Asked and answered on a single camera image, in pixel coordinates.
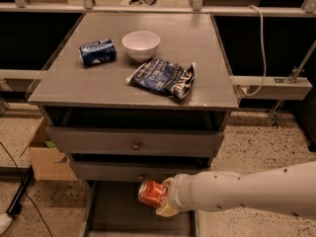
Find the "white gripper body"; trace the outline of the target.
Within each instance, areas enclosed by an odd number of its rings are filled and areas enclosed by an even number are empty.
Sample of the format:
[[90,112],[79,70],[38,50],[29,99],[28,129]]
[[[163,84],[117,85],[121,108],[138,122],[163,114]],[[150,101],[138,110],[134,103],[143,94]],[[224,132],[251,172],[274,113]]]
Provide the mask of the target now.
[[194,199],[192,185],[197,182],[198,175],[178,174],[168,189],[168,198],[173,208],[178,211],[198,209],[198,201]]

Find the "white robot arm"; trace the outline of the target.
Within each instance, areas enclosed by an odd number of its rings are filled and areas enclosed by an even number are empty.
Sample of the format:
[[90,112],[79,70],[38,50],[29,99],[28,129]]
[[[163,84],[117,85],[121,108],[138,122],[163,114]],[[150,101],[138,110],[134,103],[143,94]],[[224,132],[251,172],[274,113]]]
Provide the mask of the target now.
[[167,181],[167,187],[168,194],[156,210],[164,217],[190,210],[246,207],[316,218],[316,162],[248,175],[212,171],[179,174]]

